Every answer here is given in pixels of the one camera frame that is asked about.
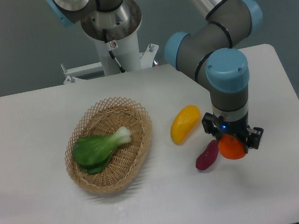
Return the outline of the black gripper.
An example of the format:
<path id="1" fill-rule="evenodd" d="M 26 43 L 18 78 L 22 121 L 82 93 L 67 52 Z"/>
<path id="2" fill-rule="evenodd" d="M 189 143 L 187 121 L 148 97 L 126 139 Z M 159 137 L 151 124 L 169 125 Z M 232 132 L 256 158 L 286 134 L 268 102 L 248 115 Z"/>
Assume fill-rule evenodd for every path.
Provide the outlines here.
<path id="1" fill-rule="evenodd" d="M 248 125 L 248 113 L 235 121 L 225 121 L 223 116 L 217 118 L 206 112 L 202 118 L 202 126 L 206 134 L 211 134 L 219 142 L 223 135 L 230 135 L 244 142 L 244 151 L 257 150 L 260 145 L 264 130 L 261 127 L 251 128 Z"/>

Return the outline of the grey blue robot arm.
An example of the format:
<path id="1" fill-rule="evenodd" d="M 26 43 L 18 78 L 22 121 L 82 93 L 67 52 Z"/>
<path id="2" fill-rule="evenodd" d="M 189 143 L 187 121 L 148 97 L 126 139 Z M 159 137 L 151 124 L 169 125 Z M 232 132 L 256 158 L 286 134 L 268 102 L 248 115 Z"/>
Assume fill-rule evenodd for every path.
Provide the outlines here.
<path id="1" fill-rule="evenodd" d="M 80 22 L 96 44 L 105 75 L 143 68 L 137 31 L 142 15 L 133 0 L 45 0 L 64 26 Z M 191 0 L 207 25 L 195 34 L 177 32 L 165 60 L 209 91 L 212 109 L 202 119 L 219 145 L 229 135 L 245 151 L 257 149 L 264 130 L 248 124 L 249 67 L 236 44 L 259 29 L 262 11 L 254 0 Z"/>

